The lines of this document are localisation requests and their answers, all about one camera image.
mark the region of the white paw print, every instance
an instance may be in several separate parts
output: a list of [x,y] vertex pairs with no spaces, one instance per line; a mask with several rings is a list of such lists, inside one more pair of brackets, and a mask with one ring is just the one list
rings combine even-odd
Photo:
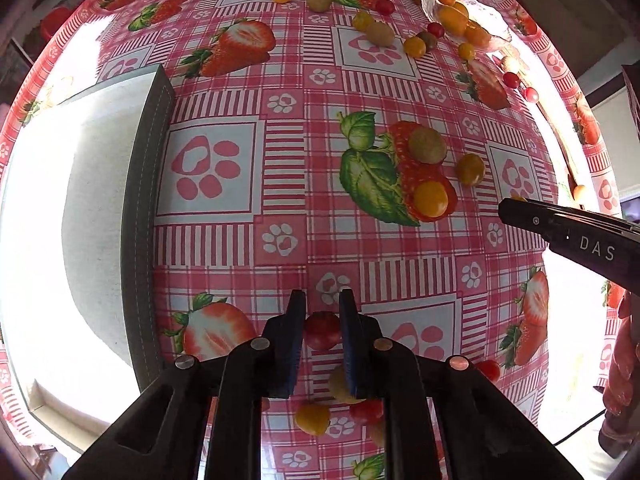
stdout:
[[527,139],[527,148],[531,153],[537,153],[538,147],[533,139]]
[[489,224],[489,230],[487,231],[486,239],[489,240],[489,243],[493,247],[497,247],[498,244],[502,243],[502,241],[504,240],[502,238],[502,229],[498,224]]
[[462,125],[466,128],[469,134],[474,136],[480,135],[480,124],[476,123],[474,120],[465,117],[462,120]]
[[338,297],[340,296],[340,289],[349,285],[351,280],[345,276],[340,275],[337,278],[332,272],[326,273],[316,285],[316,290],[320,292],[322,302],[331,305],[338,303]]
[[296,103],[297,101],[291,94],[284,93],[282,95],[272,95],[269,97],[267,108],[273,108],[273,111],[277,114],[288,114],[293,110],[293,105]]
[[430,86],[429,88],[427,88],[427,95],[431,99],[436,99],[436,101],[439,101],[441,103],[443,103],[447,99],[442,93],[442,90],[437,86]]
[[262,240],[266,242],[262,248],[268,253],[278,251],[280,256],[289,256],[298,245],[298,239],[293,236],[293,229],[289,224],[272,224],[269,231],[262,235]]
[[317,85],[331,85],[335,83],[335,74],[327,69],[316,68],[309,76],[309,79]]
[[282,463],[289,467],[302,469],[309,465],[309,460],[311,460],[311,455],[302,450],[298,450],[295,453],[284,453],[282,455]]
[[342,435],[350,435],[353,433],[355,425],[356,423],[349,420],[346,416],[340,418],[334,416],[329,420],[329,428],[326,432],[330,437],[339,438]]
[[320,14],[312,14],[309,16],[309,19],[314,23],[327,23],[329,18],[326,16],[321,16]]
[[175,27],[174,28],[169,28],[167,30],[164,30],[162,32],[162,34],[160,34],[160,37],[163,40],[167,40],[168,38],[174,36],[176,34],[176,32],[178,32],[179,30],[180,30],[179,28],[175,28]]
[[482,276],[482,270],[477,263],[472,262],[470,266],[462,267],[462,283],[466,285],[466,288],[478,288],[480,276]]

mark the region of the bowl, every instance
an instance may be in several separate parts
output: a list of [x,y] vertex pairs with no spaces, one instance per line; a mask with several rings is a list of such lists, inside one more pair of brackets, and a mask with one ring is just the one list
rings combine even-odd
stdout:
[[[481,25],[481,27],[491,35],[491,40],[489,40],[488,45],[485,47],[476,46],[476,52],[496,52],[506,44],[511,43],[511,32],[500,15],[500,12],[492,7],[481,4],[478,0],[456,1],[462,3],[466,7],[466,10],[469,11],[470,20],[478,22],[479,25]],[[444,6],[438,0],[422,0],[422,10],[431,22],[440,23],[438,10],[441,7]],[[454,36],[449,32],[446,32],[445,34],[455,44],[464,43],[466,41],[463,36]]]

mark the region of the black cable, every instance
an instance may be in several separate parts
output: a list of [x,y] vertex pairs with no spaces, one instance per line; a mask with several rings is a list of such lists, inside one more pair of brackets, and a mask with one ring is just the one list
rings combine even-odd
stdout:
[[562,444],[565,440],[571,438],[572,436],[574,436],[576,433],[578,433],[578,431],[580,431],[582,428],[584,428],[585,426],[591,424],[594,420],[596,420],[599,416],[604,415],[604,412],[606,412],[607,410],[602,410],[600,413],[598,413],[597,415],[593,415],[589,420],[587,420],[587,422],[581,424],[580,426],[578,426],[577,428],[575,428],[575,430],[573,430],[571,433],[569,433],[567,436],[562,437],[560,440],[558,440],[554,446],[559,446],[560,444]]

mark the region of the table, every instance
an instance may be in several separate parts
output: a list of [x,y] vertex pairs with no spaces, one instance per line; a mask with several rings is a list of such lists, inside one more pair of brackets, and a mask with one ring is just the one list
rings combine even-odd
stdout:
[[[449,41],[419,60],[405,56],[401,38],[426,20],[410,0],[394,1],[396,12],[386,20],[396,40],[381,50],[350,26],[355,9],[338,4],[315,14],[304,0],[282,6],[271,0],[87,0],[49,43],[12,105],[0,139],[0,169],[20,123],[34,113],[95,82],[162,63],[177,94],[154,247],[156,321],[168,358],[182,351],[199,358],[228,352],[281,313],[294,288],[307,291],[310,313],[337,311],[337,293],[348,286],[385,335],[420,355],[441,359],[460,352],[503,361],[500,345],[509,327],[522,321],[514,300],[521,300],[529,280],[544,289],[545,244],[503,226],[497,204],[514,193],[573,203],[558,134],[576,181],[589,188],[588,206],[618,214],[604,142],[573,75],[515,0],[479,1],[511,27],[509,52],[528,65],[544,116],[509,89],[508,107],[499,110],[475,99],[499,108],[495,92],[479,91],[473,79],[499,73],[495,63],[504,53],[482,56],[475,74]],[[238,18],[264,24],[257,26],[256,41],[270,43],[266,27],[273,48],[212,63],[210,38]],[[446,136],[449,151],[440,171],[457,196],[451,215],[417,222],[403,201],[369,208],[370,214],[356,205],[356,191],[348,193],[340,179],[349,148],[340,118],[353,120],[354,114],[373,127],[378,147],[385,132],[397,142],[407,127],[401,121]],[[581,148],[574,127],[592,134],[593,144]],[[463,153],[477,153],[487,168],[473,189],[455,177]],[[388,162],[381,164],[386,169],[378,177],[389,181]],[[600,283],[584,289],[593,286],[599,290]],[[616,332],[610,316],[609,349]],[[271,401],[262,425],[265,478],[352,476],[353,462],[380,452],[347,407],[328,395],[328,373],[341,359],[340,347],[305,348],[292,399]],[[603,377],[609,359],[603,353]],[[534,422],[549,366],[543,342],[497,383]],[[291,416],[311,399],[332,407],[328,431],[318,438],[297,430]]]

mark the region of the screw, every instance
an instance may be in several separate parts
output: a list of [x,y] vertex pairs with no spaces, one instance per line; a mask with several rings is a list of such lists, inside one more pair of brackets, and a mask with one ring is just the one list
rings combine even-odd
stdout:
[[251,348],[254,350],[266,350],[269,348],[269,340],[265,337],[257,337],[253,341],[251,341]]
[[462,355],[454,355],[449,359],[449,366],[454,370],[462,371],[469,368],[469,361],[466,360],[466,357],[462,357]]
[[196,358],[192,355],[178,355],[178,358],[175,360],[175,366],[176,368],[180,368],[180,370],[188,370],[195,362]]
[[387,339],[386,337],[380,337],[373,342],[373,348],[376,350],[381,350],[386,352],[387,350],[391,350],[391,347],[394,345],[391,339]]

